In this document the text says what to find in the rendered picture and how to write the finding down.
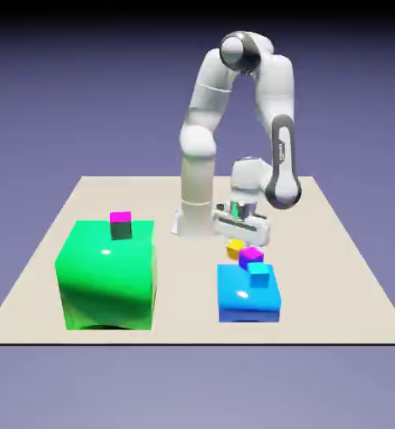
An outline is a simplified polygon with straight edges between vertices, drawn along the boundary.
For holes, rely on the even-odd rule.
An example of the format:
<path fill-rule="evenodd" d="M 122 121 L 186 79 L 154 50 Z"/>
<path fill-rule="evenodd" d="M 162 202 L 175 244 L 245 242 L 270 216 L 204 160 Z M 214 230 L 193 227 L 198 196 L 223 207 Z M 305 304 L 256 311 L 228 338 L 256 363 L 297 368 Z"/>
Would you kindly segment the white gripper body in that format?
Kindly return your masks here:
<path fill-rule="evenodd" d="M 241 220 L 234 218 L 226 211 L 213 209 L 212 225 L 217 234 L 241 240 L 253 246 L 264 247 L 270 241 L 271 222 L 263 215 L 250 214 Z"/>

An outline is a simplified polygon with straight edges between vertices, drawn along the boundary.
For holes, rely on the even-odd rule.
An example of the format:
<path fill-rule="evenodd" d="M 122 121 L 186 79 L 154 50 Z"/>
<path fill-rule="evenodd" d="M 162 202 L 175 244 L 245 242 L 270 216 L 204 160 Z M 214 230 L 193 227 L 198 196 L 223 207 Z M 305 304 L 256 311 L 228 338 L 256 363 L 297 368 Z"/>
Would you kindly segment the small yellow cube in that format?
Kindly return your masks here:
<path fill-rule="evenodd" d="M 238 239 L 230 239 L 226 244 L 226 253 L 227 256 L 233 260 L 237 261 L 239 259 L 240 251 L 245 248 L 245 242 Z"/>

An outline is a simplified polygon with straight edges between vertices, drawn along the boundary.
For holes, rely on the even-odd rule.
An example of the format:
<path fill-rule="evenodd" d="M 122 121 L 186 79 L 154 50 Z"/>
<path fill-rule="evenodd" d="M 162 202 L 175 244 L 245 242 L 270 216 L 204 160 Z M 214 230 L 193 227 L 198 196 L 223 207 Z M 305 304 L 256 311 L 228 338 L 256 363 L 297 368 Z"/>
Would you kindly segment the small purple cube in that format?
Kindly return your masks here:
<path fill-rule="evenodd" d="M 259 263 L 263 261 L 263 252 L 254 246 L 249 246 L 239 251 L 238 264 L 244 270 L 247 270 L 249 263 Z"/>

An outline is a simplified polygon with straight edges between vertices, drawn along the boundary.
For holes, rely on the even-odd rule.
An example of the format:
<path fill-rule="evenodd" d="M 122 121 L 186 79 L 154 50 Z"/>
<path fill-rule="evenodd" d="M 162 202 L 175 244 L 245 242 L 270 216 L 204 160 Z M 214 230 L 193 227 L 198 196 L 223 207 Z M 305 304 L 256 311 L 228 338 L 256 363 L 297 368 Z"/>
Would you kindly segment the small cyan cube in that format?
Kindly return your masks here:
<path fill-rule="evenodd" d="M 271 276 L 270 265 L 264 262 L 250 262 L 247 264 L 247 272 L 250 288 L 263 289 L 268 287 Z"/>

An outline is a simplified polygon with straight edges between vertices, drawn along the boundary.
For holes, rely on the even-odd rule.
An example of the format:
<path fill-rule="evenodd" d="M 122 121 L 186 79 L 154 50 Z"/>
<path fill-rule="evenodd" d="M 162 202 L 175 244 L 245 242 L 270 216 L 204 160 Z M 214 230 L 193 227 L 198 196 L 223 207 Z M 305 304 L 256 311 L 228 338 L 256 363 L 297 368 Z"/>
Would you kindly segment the small magenta cube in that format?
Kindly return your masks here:
<path fill-rule="evenodd" d="M 109 221 L 112 240 L 128 240 L 133 237 L 130 211 L 111 212 Z"/>

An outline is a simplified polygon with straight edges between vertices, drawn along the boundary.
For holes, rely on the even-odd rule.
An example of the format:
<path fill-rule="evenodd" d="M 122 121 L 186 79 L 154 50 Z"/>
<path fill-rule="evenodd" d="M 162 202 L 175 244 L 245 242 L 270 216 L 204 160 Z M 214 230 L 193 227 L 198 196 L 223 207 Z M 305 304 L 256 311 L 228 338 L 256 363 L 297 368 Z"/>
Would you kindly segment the large blue box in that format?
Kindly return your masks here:
<path fill-rule="evenodd" d="M 276 323 L 280 319 L 282 298 L 273 266 L 267 288 L 250 288 L 247 270 L 238 264 L 217 266 L 219 321 L 223 323 Z"/>

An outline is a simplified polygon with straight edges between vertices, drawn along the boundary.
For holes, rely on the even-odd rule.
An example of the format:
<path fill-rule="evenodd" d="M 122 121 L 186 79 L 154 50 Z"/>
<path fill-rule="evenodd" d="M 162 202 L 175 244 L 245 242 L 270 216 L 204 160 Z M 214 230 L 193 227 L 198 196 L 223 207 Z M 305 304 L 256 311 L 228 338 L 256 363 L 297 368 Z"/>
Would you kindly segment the large green box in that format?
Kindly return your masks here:
<path fill-rule="evenodd" d="M 113 240 L 107 220 L 78 220 L 55 260 L 65 326 L 148 331 L 153 325 L 157 254 L 152 220 L 131 222 Z"/>

